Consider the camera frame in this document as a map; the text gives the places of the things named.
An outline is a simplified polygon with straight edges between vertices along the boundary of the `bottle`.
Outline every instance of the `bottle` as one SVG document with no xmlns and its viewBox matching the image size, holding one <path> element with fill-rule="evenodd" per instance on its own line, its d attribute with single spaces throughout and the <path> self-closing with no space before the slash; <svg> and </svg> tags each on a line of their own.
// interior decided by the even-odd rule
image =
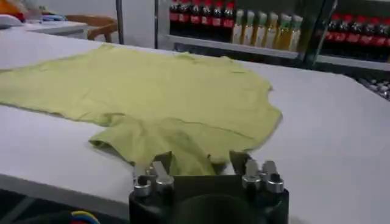
<svg viewBox="0 0 390 224">
<path fill-rule="evenodd" d="M 201 37 L 201 6 L 200 0 L 193 0 L 193 4 L 191 6 L 191 15 L 190 15 L 190 24 L 191 24 L 191 33 L 192 37 Z"/>
<path fill-rule="evenodd" d="M 173 35 L 179 31 L 179 6 L 177 0 L 172 0 L 169 6 L 169 33 Z"/>
<path fill-rule="evenodd" d="M 363 28 L 363 34 L 359 40 L 359 58 L 366 60 L 370 59 L 372 55 L 372 48 L 370 43 L 375 35 L 375 28 L 378 25 L 379 20 L 376 18 L 371 18 L 369 22 Z"/>
<path fill-rule="evenodd" d="M 179 7 L 179 32 L 187 36 L 190 33 L 188 21 L 190 20 L 190 0 L 181 0 Z"/>
<path fill-rule="evenodd" d="M 374 37 L 371 39 L 369 44 L 371 49 L 371 59 L 375 61 L 386 61 L 386 59 L 383 59 L 383 54 L 386 53 L 383 52 L 383 50 L 385 49 L 384 46 L 388 35 L 387 32 L 388 25 L 384 21 L 382 23 L 378 23 L 375 27 Z"/>
<path fill-rule="evenodd" d="M 213 33 L 215 40 L 222 40 L 222 2 L 218 1 L 213 10 Z"/>
<path fill-rule="evenodd" d="M 232 35 L 232 43 L 233 44 L 240 44 L 241 43 L 241 34 L 243 31 L 243 16 L 244 11 L 238 10 L 236 13 L 236 24 L 233 28 L 233 35 Z"/>
<path fill-rule="evenodd" d="M 202 37 L 205 39 L 211 38 L 212 31 L 212 16 L 213 8 L 211 0 L 205 0 L 205 4 L 202 8 Z"/>
<path fill-rule="evenodd" d="M 337 34 L 338 27 L 340 25 L 340 16 L 339 15 L 332 15 L 331 21 L 328 26 L 327 33 L 325 34 L 324 43 L 322 45 L 322 54 L 334 54 L 333 50 L 336 47 L 335 43 L 335 36 Z"/>
<path fill-rule="evenodd" d="M 229 2 L 226 5 L 222 20 L 223 38 L 224 41 L 229 42 L 232 37 L 234 27 L 234 3 Z"/>
<path fill-rule="evenodd" d="M 268 27 L 266 32 L 266 38 L 263 40 L 263 47 L 272 48 L 275 36 L 276 36 L 276 25 L 278 23 L 278 15 L 274 12 L 271 12 L 268 16 Z"/>
<path fill-rule="evenodd" d="M 346 39 L 349 34 L 349 29 L 352 24 L 353 17 L 351 15 L 345 15 L 342 17 L 342 21 L 339 25 L 338 32 L 335 35 L 335 48 L 333 52 L 337 55 L 347 55 L 346 51 Z"/>
<path fill-rule="evenodd" d="M 254 33 L 254 22 L 253 20 L 255 19 L 255 14 L 253 11 L 248 10 L 247 14 L 247 19 L 246 19 L 246 26 L 243 30 L 243 45 L 253 45 L 252 44 L 252 35 Z"/>
<path fill-rule="evenodd" d="M 261 47 L 261 43 L 263 42 L 263 39 L 266 34 L 266 22 L 267 22 L 267 14 L 263 13 L 262 11 L 258 12 L 258 26 L 255 29 L 255 39 L 254 39 L 254 45 L 256 47 Z"/>
<path fill-rule="evenodd" d="M 276 30 L 274 49 L 286 49 L 286 43 L 288 43 L 289 28 L 291 24 L 291 16 L 286 14 L 280 15 L 280 25 Z"/>
<path fill-rule="evenodd" d="M 358 58 L 359 57 L 359 40 L 363 34 L 363 25 L 366 22 L 366 17 L 358 16 L 357 19 L 352 23 L 347 36 L 347 51 L 349 57 Z"/>
<path fill-rule="evenodd" d="M 297 51 L 298 48 L 298 42 L 300 38 L 300 26 L 302 25 L 303 18 L 297 15 L 294 15 L 293 18 L 293 24 L 291 27 L 291 35 L 288 40 L 288 47 L 287 49 L 289 51 Z"/>
</svg>

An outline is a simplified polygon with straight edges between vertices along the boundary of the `white table in background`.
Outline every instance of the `white table in background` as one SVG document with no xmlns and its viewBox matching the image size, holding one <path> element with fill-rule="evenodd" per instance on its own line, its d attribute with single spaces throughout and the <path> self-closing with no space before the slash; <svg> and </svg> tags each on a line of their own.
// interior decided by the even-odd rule
<svg viewBox="0 0 390 224">
<path fill-rule="evenodd" d="M 31 31 L 36 33 L 46 33 L 57 36 L 86 39 L 87 29 L 88 25 L 85 23 L 77 23 L 71 21 L 47 21 L 36 24 L 25 23 L 23 24 L 23 26 L 12 27 L 9 31 Z"/>
</svg>

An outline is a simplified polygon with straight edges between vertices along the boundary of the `display shelf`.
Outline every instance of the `display shelf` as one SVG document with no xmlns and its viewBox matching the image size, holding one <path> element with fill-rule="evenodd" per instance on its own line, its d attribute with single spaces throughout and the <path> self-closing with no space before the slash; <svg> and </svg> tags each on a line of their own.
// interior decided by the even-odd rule
<svg viewBox="0 0 390 224">
<path fill-rule="evenodd" d="M 318 55 L 316 63 L 328 63 L 332 65 L 374 69 L 374 70 L 387 71 L 387 72 L 390 71 L 390 63 L 333 57 L 327 55 Z"/>
<path fill-rule="evenodd" d="M 232 44 L 225 42 L 218 42 L 212 40 L 203 40 L 197 38 L 180 37 L 175 35 L 167 35 L 167 39 L 172 43 L 189 44 L 194 46 L 210 47 L 215 49 L 224 49 L 230 51 L 246 52 L 259 55 L 267 55 L 279 58 L 295 59 L 298 56 L 297 52 L 281 51 L 270 48 L 246 46 L 241 44 Z"/>
</svg>

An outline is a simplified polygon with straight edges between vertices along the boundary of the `white wall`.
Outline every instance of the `white wall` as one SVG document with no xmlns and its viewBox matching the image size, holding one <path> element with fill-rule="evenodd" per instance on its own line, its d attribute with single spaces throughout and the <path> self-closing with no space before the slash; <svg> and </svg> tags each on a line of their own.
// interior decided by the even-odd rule
<svg viewBox="0 0 390 224">
<path fill-rule="evenodd" d="M 96 14 L 116 19 L 115 0 L 36 0 L 61 14 Z M 122 0 L 124 42 L 154 47 L 154 0 Z M 112 35 L 118 42 L 118 34 Z"/>
</svg>

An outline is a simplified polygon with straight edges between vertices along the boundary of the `juice bottle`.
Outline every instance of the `juice bottle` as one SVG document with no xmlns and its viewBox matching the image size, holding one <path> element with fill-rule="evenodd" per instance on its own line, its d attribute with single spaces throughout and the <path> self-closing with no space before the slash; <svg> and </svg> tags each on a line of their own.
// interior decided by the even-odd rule
<svg viewBox="0 0 390 224">
<path fill-rule="evenodd" d="M 255 19 L 254 12 L 251 10 L 248 10 L 246 26 L 245 26 L 245 30 L 243 32 L 243 45 L 253 45 L 252 44 L 252 35 L 254 33 L 254 24 L 253 24 L 254 19 Z"/>
<path fill-rule="evenodd" d="M 287 47 L 289 51 L 297 51 L 298 42 L 300 38 L 300 26 L 302 25 L 303 18 L 297 15 L 292 17 L 293 24 L 291 26 L 289 40 L 287 40 Z"/>
<path fill-rule="evenodd" d="M 280 15 L 280 25 L 276 31 L 275 41 L 274 41 L 274 49 L 285 49 L 286 43 L 289 40 L 289 27 L 291 24 L 291 16 L 286 14 Z"/>
<path fill-rule="evenodd" d="M 233 44 L 240 44 L 241 43 L 241 34 L 243 31 L 243 16 L 244 11 L 238 10 L 236 13 L 236 24 L 233 28 L 233 35 L 232 35 L 232 43 Z"/>
<path fill-rule="evenodd" d="M 266 38 L 263 39 L 263 43 L 261 44 L 263 47 L 272 48 L 275 36 L 276 36 L 276 25 L 278 23 L 278 15 L 274 12 L 271 12 L 268 16 L 268 27 L 266 31 Z"/>
<path fill-rule="evenodd" d="M 266 35 L 266 22 L 267 22 L 267 14 L 262 11 L 258 12 L 258 26 L 255 29 L 254 37 L 254 45 L 256 47 L 261 47 L 261 43 Z"/>
</svg>

